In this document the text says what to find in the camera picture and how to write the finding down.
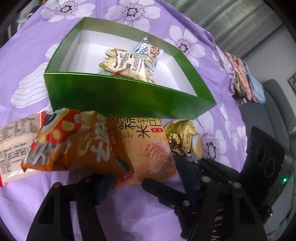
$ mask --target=pink cloth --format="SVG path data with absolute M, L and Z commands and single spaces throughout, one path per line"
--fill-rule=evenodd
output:
M 244 70 L 244 64 L 242 63 L 241 59 L 227 52 L 225 53 L 225 56 L 231 63 L 233 70 L 239 78 L 239 85 L 242 94 L 246 95 L 249 101 L 253 100 L 255 102 L 258 102 L 256 96 L 254 95 L 252 89 L 249 86 L 246 73 Z

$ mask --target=snack wrapper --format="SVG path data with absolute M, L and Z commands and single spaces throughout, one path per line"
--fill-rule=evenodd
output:
M 120 76 L 119 73 L 112 73 L 112 72 L 109 72 L 109 71 L 106 71 L 106 70 L 102 70 L 98 74 L 107 75 L 107 76 L 116 76 L 116 77 L 119 77 Z
M 177 173 L 161 119 L 109 117 L 107 127 L 115 156 L 133 166 L 120 175 L 115 188 L 148 177 L 164 180 Z
M 152 74 L 151 70 L 149 68 L 145 67 L 145 71 L 146 71 L 146 75 L 147 75 L 146 77 L 147 77 L 148 83 L 158 85 L 158 81 L 156 80 L 156 78 Z
M 152 61 L 146 55 L 120 49 L 107 50 L 105 54 L 109 59 L 99 64 L 102 69 L 119 73 L 120 76 L 148 82 L 145 62 L 152 63 Z
M 34 169 L 21 168 L 21 162 L 36 138 L 45 112 L 29 116 L 0 127 L 0 186 L 40 173 Z
M 131 164 L 115 161 L 103 115 L 62 108 L 45 120 L 22 168 L 123 174 Z
M 202 140 L 190 120 L 174 120 L 164 130 L 173 153 L 181 155 L 184 151 L 190 155 L 193 151 L 202 156 Z
M 138 46 L 134 49 L 135 53 L 143 54 L 148 56 L 149 59 L 152 60 L 151 62 L 145 62 L 145 65 L 154 71 L 156 64 L 157 64 L 157 59 L 163 54 L 163 50 L 159 49 L 158 47 L 155 47 L 151 45 L 145 37 L 139 44 Z

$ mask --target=blue cloth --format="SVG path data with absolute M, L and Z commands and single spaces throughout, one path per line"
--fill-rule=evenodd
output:
M 256 96 L 259 103 L 264 104 L 265 103 L 265 95 L 263 92 L 262 85 L 256 80 L 251 74 L 250 70 L 244 60 L 242 60 L 244 64 L 244 70 L 247 77 L 247 80 L 249 82 L 250 88 L 253 90 L 254 95 Z

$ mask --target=flower print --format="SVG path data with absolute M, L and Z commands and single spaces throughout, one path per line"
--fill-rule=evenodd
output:
M 47 18 L 49 22 L 60 21 L 64 18 L 74 19 L 88 17 L 96 7 L 92 3 L 84 3 L 86 0 L 49 0 L 45 9 L 41 11 L 41 16 Z
M 170 27 L 170 37 L 172 40 L 166 38 L 163 40 L 179 48 L 194 66 L 199 67 L 200 64 L 196 58 L 205 56 L 205 48 L 196 44 L 198 39 L 192 32 L 185 29 L 184 34 L 182 34 L 181 29 L 174 25 Z
M 228 117 L 228 112 L 227 112 L 224 104 L 221 104 L 220 113 L 223 115 L 223 117 L 225 119 L 225 130 L 227 132 L 227 135 L 228 135 L 229 139 L 232 139 L 233 146 L 234 146 L 235 150 L 237 150 L 237 143 L 239 142 L 239 140 L 237 138 L 237 133 L 233 127 L 233 124 Z
M 223 155 L 226 152 L 226 140 L 222 131 L 217 129 L 214 135 L 214 120 L 211 113 L 207 111 L 198 117 L 198 121 L 194 120 L 193 123 L 202 138 L 202 156 L 231 167 L 228 157 Z
M 51 59 L 60 44 L 52 45 L 45 53 L 47 59 Z M 11 97 L 11 104 L 17 108 L 25 108 L 48 98 L 44 80 L 44 72 L 49 62 L 40 64 L 31 74 L 19 82 L 18 89 Z
M 227 72 L 233 72 L 232 65 L 229 60 L 226 58 L 225 54 L 220 50 L 220 48 L 215 45 L 216 49 L 213 51 L 212 58 L 218 62 L 221 70 Z
M 155 0 L 119 0 L 119 5 L 108 9 L 105 18 L 148 32 L 150 22 L 147 18 L 157 19 L 160 17 L 161 9 L 159 7 L 147 7 L 154 3 Z
M 239 141 L 242 143 L 242 147 L 247 155 L 248 138 L 246 135 L 246 127 L 245 126 L 237 127 L 237 132 L 239 134 Z
M 42 113 L 43 111 L 46 111 L 46 113 L 49 115 L 52 115 L 54 113 L 50 100 L 48 100 L 47 106 L 42 108 L 38 113 Z

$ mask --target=open cardboard box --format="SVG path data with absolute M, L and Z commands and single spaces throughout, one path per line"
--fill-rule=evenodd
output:
M 145 36 L 164 50 L 154 71 L 159 85 L 97 74 L 107 49 L 133 51 Z M 68 33 L 44 76 L 53 110 L 67 107 L 105 116 L 191 120 L 216 105 L 178 48 L 133 27 L 98 18 L 83 18 Z

